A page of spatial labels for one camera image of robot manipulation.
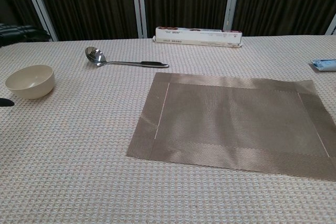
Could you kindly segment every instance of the cream ceramic bowl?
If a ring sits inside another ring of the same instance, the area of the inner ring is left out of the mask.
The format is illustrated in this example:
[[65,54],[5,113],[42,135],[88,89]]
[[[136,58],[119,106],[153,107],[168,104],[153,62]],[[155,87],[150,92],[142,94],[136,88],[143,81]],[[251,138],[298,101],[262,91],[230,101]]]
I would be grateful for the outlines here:
[[18,97],[37,99],[53,89],[55,75],[50,66],[34,65],[14,72],[7,78],[5,85]]

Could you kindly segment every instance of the white cardboard box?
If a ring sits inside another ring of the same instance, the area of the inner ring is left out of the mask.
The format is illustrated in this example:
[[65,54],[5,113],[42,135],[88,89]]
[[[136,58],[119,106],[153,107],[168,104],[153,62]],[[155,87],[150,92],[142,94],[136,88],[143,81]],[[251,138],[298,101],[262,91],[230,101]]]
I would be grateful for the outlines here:
[[242,36],[240,31],[157,27],[153,40],[160,43],[241,47]]

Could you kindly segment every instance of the blue tube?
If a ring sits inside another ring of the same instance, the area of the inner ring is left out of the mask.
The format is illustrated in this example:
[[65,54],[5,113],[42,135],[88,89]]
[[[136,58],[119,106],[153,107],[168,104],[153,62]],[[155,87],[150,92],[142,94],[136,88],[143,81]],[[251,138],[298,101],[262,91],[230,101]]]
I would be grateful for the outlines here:
[[319,71],[336,71],[336,60],[312,60],[311,63]]

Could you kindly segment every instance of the waffle-weave tablecloth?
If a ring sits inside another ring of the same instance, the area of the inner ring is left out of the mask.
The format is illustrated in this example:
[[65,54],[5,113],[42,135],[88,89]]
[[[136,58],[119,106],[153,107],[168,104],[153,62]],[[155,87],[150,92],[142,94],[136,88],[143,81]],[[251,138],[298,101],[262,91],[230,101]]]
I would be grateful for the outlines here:
[[[108,60],[152,60],[168,69],[97,68]],[[311,79],[336,121],[336,36],[246,37],[241,48],[156,44],[150,39],[20,43],[0,48],[0,222],[336,222],[336,183],[126,157],[156,72]],[[17,98],[14,71],[51,66],[56,85],[38,100]]]

